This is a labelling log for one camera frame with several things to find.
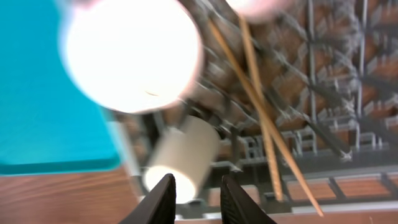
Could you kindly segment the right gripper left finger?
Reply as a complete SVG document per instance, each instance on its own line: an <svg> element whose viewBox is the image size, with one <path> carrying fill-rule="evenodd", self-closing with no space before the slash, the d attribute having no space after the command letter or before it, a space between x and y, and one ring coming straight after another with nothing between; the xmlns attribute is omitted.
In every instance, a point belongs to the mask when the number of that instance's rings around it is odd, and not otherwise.
<svg viewBox="0 0 398 224"><path fill-rule="evenodd" d="M174 224L175 215L175 177L166 174L119 224Z"/></svg>

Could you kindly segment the wooden chopstick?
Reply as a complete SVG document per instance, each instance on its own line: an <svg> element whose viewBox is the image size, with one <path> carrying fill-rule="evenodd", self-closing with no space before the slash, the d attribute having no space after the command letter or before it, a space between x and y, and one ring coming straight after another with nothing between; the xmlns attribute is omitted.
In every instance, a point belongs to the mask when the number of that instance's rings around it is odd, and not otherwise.
<svg viewBox="0 0 398 224"><path fill-rule="evenodd" d="M253 44L251 42L251 34L249 30L249 25L243 16L239 16L239 26L241 28L245 56L249 68L249 73L251 77L251 83L256 91L256 95L259 97L261 103L264 102L264 95L262 94L261 78L259 76L259 69L257 66L256 53L254 51ZM277 201L283 201L282 186L279 177L279 170L277 166L277 158L274 150L274 143L272 136L269 133L268 125L265 123L265 117L259 112L259 119L261 121L261 131L263 137L264 150L266 152L266 157L269 166L269 172L272 181L272 187L274 189L275 198Z"/></svg>
<svg viewBox="0 0 398 224"><path fill-rule="evenodd" d="M294 160L292 154L290 153L283 138L280 136L275 124L271 121L270 117L267 114L266 106L265 106L265 99L264 99L263 103L261 103L259 101L259 97L256 95L256 91L253 88L253 85L251 83L251 79L248 80L246 78L246 76L243 72L243 69L241 68L236 57L234 56L230 46L227 44L227 41L222 36L221 31L219 30L219 28L217 28L215 22L213 22L212 19L208 20L208 26L210 27L213 36L215 37L215 39L217 40L217 42L220 44L221 48L223 49L227 59L233 66L239 81L241 82L245 92L247 93L247 95L249 96L253 105L255 106L257 113L259 114L259 112L260 112L265 117L265 123L268 125L268 130L269 130L270 135L272 136L274 146L277 146L278 150L285 158L288 166L294 173L294 176L298 180L300 186L302 187L303 191L306 193L308 199L312 203L312 205L315 208L315 210L317 211L318 215L323 217L324 216L323 210L321 209L315 196L313 195L312 191L310 190L302 172L300 171L297 163L295 162L295 160Z"/></svg>

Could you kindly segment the white cup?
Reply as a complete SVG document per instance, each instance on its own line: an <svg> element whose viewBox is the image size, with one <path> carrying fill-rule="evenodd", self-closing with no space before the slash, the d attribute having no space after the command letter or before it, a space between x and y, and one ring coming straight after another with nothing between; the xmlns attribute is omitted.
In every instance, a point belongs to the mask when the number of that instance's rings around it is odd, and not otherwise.
<svg viewBox="0 0 398 224"><path fill-rule="evenodd" d="M180 128L170 128L155 145L143 172L144 187L151 191L165 174L175 177L179 204L195 200L218 156L220 135L206 121L188 116Z"/></svg>

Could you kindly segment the large white plate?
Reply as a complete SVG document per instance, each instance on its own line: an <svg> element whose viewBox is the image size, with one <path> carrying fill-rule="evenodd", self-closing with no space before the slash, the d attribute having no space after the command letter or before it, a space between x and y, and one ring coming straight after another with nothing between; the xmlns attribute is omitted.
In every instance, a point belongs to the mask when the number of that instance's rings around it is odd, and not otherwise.
<svg viewBox="0 0 398 224"><path fill-rule="evenodd" d="M294 0L226 0L239 17L255 24L271 20L293 2Z"/></svg>

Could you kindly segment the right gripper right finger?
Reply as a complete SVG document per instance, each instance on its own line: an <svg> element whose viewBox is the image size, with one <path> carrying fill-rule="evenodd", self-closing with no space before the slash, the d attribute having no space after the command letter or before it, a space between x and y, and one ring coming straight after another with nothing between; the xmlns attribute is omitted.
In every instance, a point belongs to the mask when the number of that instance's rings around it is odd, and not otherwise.
<svg viewBox="0 0 398 224"><path fill-rule="evenodd" d="M276 224L229 175L222 177L220 204L223 224Z"/></svg>

